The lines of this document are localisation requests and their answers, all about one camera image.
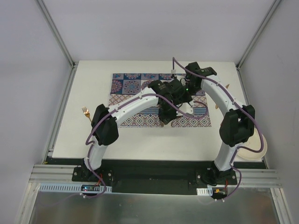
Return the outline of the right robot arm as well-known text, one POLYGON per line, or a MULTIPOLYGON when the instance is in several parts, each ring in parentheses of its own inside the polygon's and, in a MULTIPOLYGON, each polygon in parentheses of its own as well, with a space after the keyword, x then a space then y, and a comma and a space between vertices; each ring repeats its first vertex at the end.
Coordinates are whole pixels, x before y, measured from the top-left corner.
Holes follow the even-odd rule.
POLYGON ((237 148, 247 142, 254 133, 253 119, 255 109, 245 106, 234 98, 221 83, 215 70, 211 67, 200 68, 197 62, 185 67, 187 85, 190 93, 203 90, 219 107, 223 120, 219 134, 222 144, 216 159, 210 169, 202 174, 205 184, 215 186, 223 183, 232 175, 232 166, 237 154, 237 148))

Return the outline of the cream plate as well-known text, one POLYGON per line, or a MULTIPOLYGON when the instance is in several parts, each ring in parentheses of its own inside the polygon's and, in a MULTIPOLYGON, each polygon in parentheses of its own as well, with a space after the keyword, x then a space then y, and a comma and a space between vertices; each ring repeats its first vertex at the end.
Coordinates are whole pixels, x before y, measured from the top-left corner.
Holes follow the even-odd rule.
MULTIPOLYGON (((239 152, 237 153, 237 155, 247 161, 258 161, 261 160, 267 153, 267 149, 268 149, 268 145, 267 145, 267 141, 266 138, 262 135, 263 137, 263 150, 259 153, 254 153, 251 152, 249 150, 246 150, 244 148, 241 148, 239 150, 239 152)), ((248 147, 250 149, 253 149, 254 151, 258 151, 261 148, 261 141, 259 138, 259 134, 258 133, 254 133, 253 136, 251 136, 248 141, 246 143, 244 143, 243 145, 244 147, 248 147)))

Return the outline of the patterned cloth placemat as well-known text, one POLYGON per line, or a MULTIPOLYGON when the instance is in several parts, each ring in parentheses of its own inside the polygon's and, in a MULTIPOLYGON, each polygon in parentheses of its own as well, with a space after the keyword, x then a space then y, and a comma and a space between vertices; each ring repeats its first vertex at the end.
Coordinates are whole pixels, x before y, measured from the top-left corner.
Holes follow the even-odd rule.
POLYGON ((169 121, 162 121, 162 103, 156 91, 149 84, 158 81, 168 85, 171 81, 186 85, 184 74, 158 73, 114 73, 109 97, 109 111, 118 127, 211 127, 207 99, 203 90, 192 95, 192 100, 181 103, 182 94, 173 97, 165 95, 170 115, 169 121))

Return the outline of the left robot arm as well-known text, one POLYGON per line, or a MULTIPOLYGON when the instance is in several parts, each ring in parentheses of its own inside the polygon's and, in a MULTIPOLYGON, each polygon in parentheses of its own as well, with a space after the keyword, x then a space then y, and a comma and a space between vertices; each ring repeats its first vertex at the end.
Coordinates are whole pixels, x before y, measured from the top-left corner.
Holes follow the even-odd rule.
POLYGON ((92 130, 85 142, 90 149, 84 158, 86 167, 83 169, 83 177, 90 182, 98 178, 98 168, 101 167, 106 149, 118 139, 118 128, 123 122, 144 110, 158 107, 158 120, 167 125, 181 116, 184 111, 180 107, 190 102, 192 97, 187 88, 174 79, 171 82, 154 80, 121 103, 111 107, 103 104, 97 106, 91 121, 92 130))

